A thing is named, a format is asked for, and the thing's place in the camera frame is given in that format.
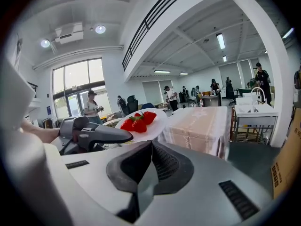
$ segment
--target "box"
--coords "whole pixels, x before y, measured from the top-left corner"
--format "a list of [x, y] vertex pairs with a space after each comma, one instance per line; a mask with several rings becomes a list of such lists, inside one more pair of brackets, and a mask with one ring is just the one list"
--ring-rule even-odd
[[285, 192], [295, 180], [301, 165], [301, 108], [295, 111], [288, 139], [271, 166], [274, 198]]

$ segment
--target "faucet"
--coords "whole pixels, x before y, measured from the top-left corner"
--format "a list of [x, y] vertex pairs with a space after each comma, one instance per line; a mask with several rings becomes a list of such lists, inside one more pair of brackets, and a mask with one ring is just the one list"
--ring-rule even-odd
[[252, 97], [252, 92], [253, 92], [253, 90], [255, 90], [255, 89], [260, 89], [260, 90], [262, 91], [262, 93], [263, 93], [263, 100], [266, 101], [263, 89], [260, 88], [260, 87], [254, 87], [254, 88], [251, 90], [251, 105], [252, 105], [252, 112], [255, 112], [255, 108], [254, 108], [254, 104], [253, 104], [253, 97]]

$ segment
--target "red strawberry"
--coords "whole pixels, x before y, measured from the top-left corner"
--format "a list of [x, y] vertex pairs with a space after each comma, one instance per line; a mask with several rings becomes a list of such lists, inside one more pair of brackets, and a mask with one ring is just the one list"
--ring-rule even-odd
[[146, 132], [146, 125], [143, 122], [143, 120], [135, 120], [132, 125], [132, 129], [133, 129], [133, 131], [136, 131], [139, 133]]
[[150, 125], [154, 121], [156, 116], [157, 116], [156, 113], [146, 111], [146, 112], [143, 113], [143, 121], [146, 125]]
[[132, 125], [133, 125], [133, 121], [131, 119], [126, 119], [121, 125], [120, 129], [132, 131], [133, 130]]

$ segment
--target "ceiling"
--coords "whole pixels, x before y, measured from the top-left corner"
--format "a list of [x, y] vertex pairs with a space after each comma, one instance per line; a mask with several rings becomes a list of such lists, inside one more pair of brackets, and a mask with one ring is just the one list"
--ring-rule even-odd
[[[282, 14], [269, 1], [256, 0], [269, 15], [280, 35], [290, 26]], [[216, 38], [222, 33], [225, 49]], [[233, 0], [222, 0], [199, 11], [171, 32], [147, 56], [132, 77], [155, 76], [155, 70], [169, 70], [168, 75], [180, 72], [194, 73], [210, 66], [263, 55], [264, 44], [244, 12]]]
[[[25, 59], [32, 65], [40, 62], [44, 54], [52, 53], [50, 47], [40, 46], [41, 40], [53, 41], [56, 28], [77, 22], [83, 24], [84, 39], [63, 45], [55, 42], [58, 54], [67, 51], [70, 45], [85, 46], [87, 40], [94, 40], [93, 44], [118, 45], [120, 27], [129, 3], [130, 0], [35, 0], [15, 26], [19, 38], [23, 38], [21, 60]], [[95, 33], [94, 29], [99, 24], [106, 27], [104, 34]]]

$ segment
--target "recessed light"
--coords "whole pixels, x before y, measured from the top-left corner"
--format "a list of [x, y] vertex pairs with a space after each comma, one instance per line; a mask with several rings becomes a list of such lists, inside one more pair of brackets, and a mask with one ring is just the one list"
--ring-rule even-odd
[[293, 32], [293, 28], [291, 28], [282, 38], [286, 39]]
[[167, 70], [155, 70], [155, 73], [170, 73], [170, 71], [167, 71]]
[[221, 49], [224, 49], [225, 48], [225, 41], [224, 41], [224, 37], [223, 37], [222, 33], [218, 33], [216, 35], [216, 37], [217, 37], [217, 40], [220, 44]]
[[98, 25], [98, 26], [95, 28], [95, 32], [96, 32], [96, 33], [99, 33], [99, 34], [104, 33], [104, 32], [105, 32], [105, 26], [103, 26], [103, 25]]
[[48, 47], [50, 46], [49, 40], [42, 40], [42, 41], [41, 41], [41, 46], [42, 46], [43, 48], [48, 48]]

